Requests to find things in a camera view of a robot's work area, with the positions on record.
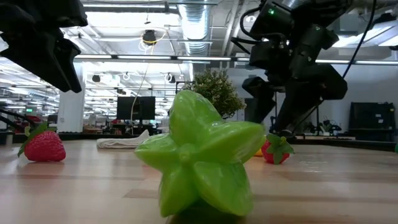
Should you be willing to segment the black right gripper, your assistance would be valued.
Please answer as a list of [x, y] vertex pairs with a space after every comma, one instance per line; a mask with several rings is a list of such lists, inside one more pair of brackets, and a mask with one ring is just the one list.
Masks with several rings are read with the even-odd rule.
[[[252, 99], [248, 100], [247, 121], [261, 123], [276, 102], [274, 90], [288, 84], [310, 83], [321, 89], [326, 99], [341, 99], [344, 94], [333, 93], [328, 82], [346, 87], [346, 82], [331, 65], [316, 63], [322, 49], [329, 49], [337, 42], [337, 35], [324, 27], [307, 27], [291, 33], [269, 34], [267, 42], [257, 42], [251, 48], [249, 64], [265, 71], [267, 82], [261, 77], [245, 79], [242, 88]], [[321, 102], [321, 96], [312, 91], [288, 91], [273, 125], [273, 133], [292, 133], [299, 122]]]

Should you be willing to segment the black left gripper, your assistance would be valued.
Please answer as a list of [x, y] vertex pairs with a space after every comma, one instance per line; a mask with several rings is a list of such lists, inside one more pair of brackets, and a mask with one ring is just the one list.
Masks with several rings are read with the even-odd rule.
[[[8, 48], [1, 56], [62, 92], [82, 91], [73, 65], [80, 48], [64, 38], [61, 27], [84, 27], [87, 15], [79, 0], [1, 0], [1, 38]], [[30, 28], [43, 32], [9, 32]]]

